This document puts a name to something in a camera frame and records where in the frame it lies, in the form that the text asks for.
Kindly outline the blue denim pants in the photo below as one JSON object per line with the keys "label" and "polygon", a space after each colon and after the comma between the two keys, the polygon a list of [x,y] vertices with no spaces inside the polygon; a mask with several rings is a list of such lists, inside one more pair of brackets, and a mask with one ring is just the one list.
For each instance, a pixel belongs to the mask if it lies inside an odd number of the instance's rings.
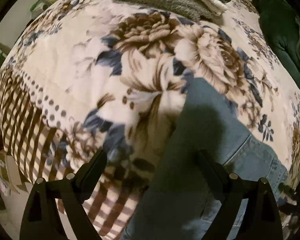
{"label": "blue denim pants", "polygon": [[282,239],[277,210],[287,169],[207,81],[185,106],[122,239]]}

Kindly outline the floral fleece blanket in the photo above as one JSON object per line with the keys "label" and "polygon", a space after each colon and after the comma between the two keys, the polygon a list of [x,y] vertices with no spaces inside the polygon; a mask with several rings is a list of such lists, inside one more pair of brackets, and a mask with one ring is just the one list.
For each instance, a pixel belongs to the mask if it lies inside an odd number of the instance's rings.
{"label": "floral fleece blanket", "polygon": [[4,150],[34,183],[108,164],[83,209],[102,239],[129,222],[159,174],[199,188],[179,151],[203,134],[217,159],[250,179],[300,182],[300,89],[270,48],[251,0],[220,23],[157,6],[59,0],[19,38],[0,70]]}

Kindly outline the dark green pillow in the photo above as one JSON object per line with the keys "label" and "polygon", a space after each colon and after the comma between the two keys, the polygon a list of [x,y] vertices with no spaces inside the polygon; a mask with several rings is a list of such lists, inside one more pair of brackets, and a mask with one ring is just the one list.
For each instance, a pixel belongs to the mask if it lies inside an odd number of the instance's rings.
{"label": "dark green pillow", "polygon": [[300,18],[285,0],[252,0],[264,39],[300,89]]}

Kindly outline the grey folded towel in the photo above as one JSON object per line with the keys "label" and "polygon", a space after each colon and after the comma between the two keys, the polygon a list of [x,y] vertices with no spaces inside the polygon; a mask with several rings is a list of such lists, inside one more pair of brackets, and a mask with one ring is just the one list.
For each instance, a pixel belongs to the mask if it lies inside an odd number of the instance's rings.
{"label": "grey folded towel", "polygon": [[170,11],[198,22],[203,19],[217,21],[220,15],[212,12],[208,6],[199,0],[115,0],[144,7]]}

